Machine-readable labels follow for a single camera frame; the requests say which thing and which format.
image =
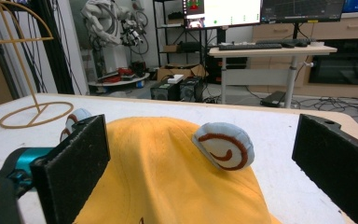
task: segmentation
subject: white desk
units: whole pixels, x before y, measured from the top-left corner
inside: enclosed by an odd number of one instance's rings
[[[199,125],[217,121],[233,123],[252,138],[255,146],[252,168],[271,214],[285,224],[345,223],[339,209],[291,159],[299,110],[55,94],[37,94],[36,97],[39,103],[65,101],[72,103],[75,109],[87,109],[92,115],[105,114],[106,122],[128,117],[173,117]],[[24,97],[0,105],[0,118],[7,111],[32,104],[31,97]],[[52,107],[46,114],[54,112]],[[345,114],[301,112],[332,119],[342,125],[344,132],[358,138],[358,124]],[[0,127],[0,168],[7,155],[19,147],[57,146],[65,120],[18,130]],[[19,202],[26,223],[45,222],[36,192],[26,193]]]
[[[276,85],[286,86],[284,107],[290,108],[293,88],[295,87],[297,58],[301,55],[327,55],[337,49],[327,46],[293,49],[247,49],[219,50],[211,49],[209,54],[222,59],[222,104],[226,103],[226,86],[229,85]],[[227,58],[235,57],[283,57],[290,56],[292,61],[288,69],[229,69]]]

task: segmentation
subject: wire stand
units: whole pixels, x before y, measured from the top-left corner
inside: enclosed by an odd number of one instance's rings
[[[25,38],[24,34],[22,32],[22,29],[20,28],[19,23],[17,22],[17,20],[15,19],[13,13],[10,11],[10,9],[7,7],[7,5],[12,6],[12,7],[21,8],[24,11],[27,11],[28,13],[30,13],[35,19],[37,19],[39,22],[41,22],[43,24],[45,29],[48,31],[48,36],[47,37],[42,37],[41,36],[41,37],[35,37],[35,38]],[[7,15],[6,15],[5,12],[10,15],[11,19],[14,21],[14,25],[18,29],[18,33],[19,33],[19,38],[18,39],[15,39],[13,34],[11,33],[11,29],[8,26]],[[19,49],[17,47],[17,43],[20,43],[20,42],[52,40],[53,39],[52,33],[49,30],[48,26],[31,9],[29,9],[29,8],[27,8],[27,7],[25,7],[25,6],[21,5],[21,4],[13,3],[13,2],[10,2],[10,1],[0,0],[0,14],[1,14],[2,20],[4,21],[4,24],[5,24],[6,28],[7,28],[8,36],[10,37],[10,39],[8,39],[8,40],[5,40],[5,39],[0,40],[0,44],[11,44],[12,45],[13,49],[16,52],[16,56],[18,58],[18,61],[20,63],[21,71],[25,76],[27,86],[28,86],[28,88],[29,88],[29,90],[31,92],[31,95],[33,97],[33,100],[34,100],[34,105],[18,109],[16,111],[13,111],[13,112],[8,113],[7,115],[3,116],[0,119],[0,126],[3,127],[3,128],[8,128],[8,129],[29,128],[29,127],[34,127],[34,126],[37,126],[37,125],[41,125],[41,124],[51,122],[53,120],[59,119],[59,118],[65,116],[65,115],[69,114],[74,109],[74,106],[71,103],[67,103],[67,102],[50,102],[50,103],[39,104],[37,102],[36,97],[34,95],[34,89],[33,89],[32,85],[31,85],[30,78],[29,78],[29,76],[27,74],[24,62],[23,62],[23,60],[21,58]],[[37,119],[40,118],[40,115],[43,113],[43,111],[45,111],[48,108],[49,105],[67,105],[67,106],[69,106],[69,109],[63,111],[61,114],[59,114],[59,115],[57,115],[57,116],[55,116],[53,118],[41,119],[40,121],[36,121]],[[28,123],[21,124],[21,125],[8,125],[8,124],[4,123],[6,119],[12,117],[13,115],[19,114],[20,112],[23,112],[23,111],[26,111],[26,110],[32,109],[32,108],[36,108],[37,113],[30,119],[30,121]]]

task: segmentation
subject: black box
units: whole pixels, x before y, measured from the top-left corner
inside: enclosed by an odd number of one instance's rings
[[[332,120],[301,114],[292,159],[358,223],[358,139],[340,127]]]
[[[152,100],[162,101],[179,101],[180,100],[180,84],[168,83],[167,80],[163,80],[154,84],[150,88],[150,94]]]
[[[202,78],[188,77],[180,83],[180,99],[184,102],[202,102]]]
[[[284,91],[275,91],[268,97],[262,99],[260,104],[269,107],[280,107],[280,104],[284,102],[285,95],[286,92]]]

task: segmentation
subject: power strip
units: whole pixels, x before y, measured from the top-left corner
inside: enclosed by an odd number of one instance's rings
[[[176,84],[179,83],[183,79],[183,75],[173,75],[172,78],[168,78],[168,83]]]

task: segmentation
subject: red object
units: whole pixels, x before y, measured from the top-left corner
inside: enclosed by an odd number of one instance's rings
[[[132,75],[133,74],[133,72],[132,72],[132,70],[130,68],[124,68],[124,67],[118,68],[117,72],[121,76],[123,76],[123,75]]]
[[[115,83],[115,82],[119,82],[120,80],[121,77],[106,77],[103,79],[103,82]]]

